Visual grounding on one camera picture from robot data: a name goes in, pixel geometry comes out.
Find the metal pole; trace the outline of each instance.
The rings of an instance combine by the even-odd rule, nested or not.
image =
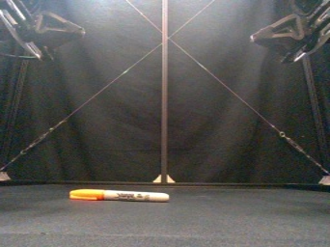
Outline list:
[[[167,0],[163,0],[162,183],[167,183]]]

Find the black mat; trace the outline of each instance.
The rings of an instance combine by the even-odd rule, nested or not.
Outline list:
[[[170,202],[71,201],[87,187],[160,191]],[[71,184],[0,195],[0,246],[330,246],[325,192]]]

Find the black backdrop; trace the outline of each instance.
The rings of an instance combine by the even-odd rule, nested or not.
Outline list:
[[[162,29],[162,0],[130,2]],[[168,1],[170,35],[210,2]],[[159,175],[162,47],[131,66],[162,33],[131,4],[48,2],[87,35],[59,49],[53,62],[29,64],[11,157],[111,85],[11,166],[13,178],[152,181]],[[282,65],[249,41],[283,8],[285,1],[215,0],[171,38],[318,160],[302,64]],[[307,183],[322,176],[171,41],[167,127],[167,172],[178,182]]]

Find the orange marker cap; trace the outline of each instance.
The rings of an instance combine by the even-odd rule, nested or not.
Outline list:
[[[104,200],[104,190],[102,189],[78,189],[70,191],[70,199],[74,200]]]

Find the marker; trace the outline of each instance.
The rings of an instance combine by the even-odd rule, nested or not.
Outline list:
[[[90,201],[135,201],[135,202],[168,202],[166,193],[136,192],[102,189],[78,189],[70,191],[70,199]]]

